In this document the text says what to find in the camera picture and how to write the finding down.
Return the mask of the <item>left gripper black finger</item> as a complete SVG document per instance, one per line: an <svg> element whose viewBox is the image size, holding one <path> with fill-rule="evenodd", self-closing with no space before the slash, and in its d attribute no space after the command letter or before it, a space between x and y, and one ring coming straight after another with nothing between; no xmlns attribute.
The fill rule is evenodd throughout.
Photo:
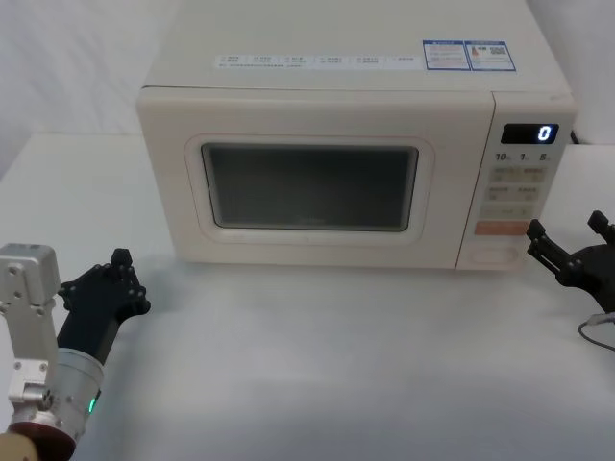
<svg viewBox="0 0 615 461"><path fill-rule="evenodd" d="M151 309L151 303L147 299L147 290L144 286L133 287L128 291L127 316L141 316Z"/></svg>
<svg viewBox="0 0 615 461"><path fill-rule="evenodd" d="M99 281L106 289L123 294L134 294L137 289L137 276L133 259L128 249L117 248L111 260L98 269Z"/></svg>

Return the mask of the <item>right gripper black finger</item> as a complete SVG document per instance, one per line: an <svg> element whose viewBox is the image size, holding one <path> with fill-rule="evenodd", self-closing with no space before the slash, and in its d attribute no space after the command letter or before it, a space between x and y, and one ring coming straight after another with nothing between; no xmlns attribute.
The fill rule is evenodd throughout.
<svg viewBox="0 0 615 461"><path fill-rule="evenodd" d="M553 242L543 225L532 219L526 236L530 240L527 253L547 268L560 284L571 284L578 274L578 266L572 256Z"/></svg>
<svg viewBox="0 0 615 461"><path fill-rule="evenodd" d="M591 213L587 225L594 233L599 235L607 245L614 245L615 227L600 210L594 210Z"/></svg>

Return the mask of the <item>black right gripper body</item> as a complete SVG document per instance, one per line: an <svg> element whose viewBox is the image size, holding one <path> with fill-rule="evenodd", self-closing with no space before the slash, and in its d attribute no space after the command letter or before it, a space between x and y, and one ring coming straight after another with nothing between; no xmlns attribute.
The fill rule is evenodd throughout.
<svg viewBox="0 0 615 461"><path fill-rule="evenodd" d="M614 246L590 246L571 254L559 272L559 282L585 291L604 312L613 312Z"/></svg>

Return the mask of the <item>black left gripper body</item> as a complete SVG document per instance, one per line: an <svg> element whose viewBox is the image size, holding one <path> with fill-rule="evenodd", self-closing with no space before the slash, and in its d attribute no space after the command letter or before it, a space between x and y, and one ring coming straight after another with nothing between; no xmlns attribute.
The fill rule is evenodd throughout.
<svg viewBox="0 0 615 461"><path fill-rule="evenodd" d="M58 334L58 346L83 352L105 364L120 326L127 316L128 294L106 289L96 265L61 285L59 296L67 317Z"/></svg>

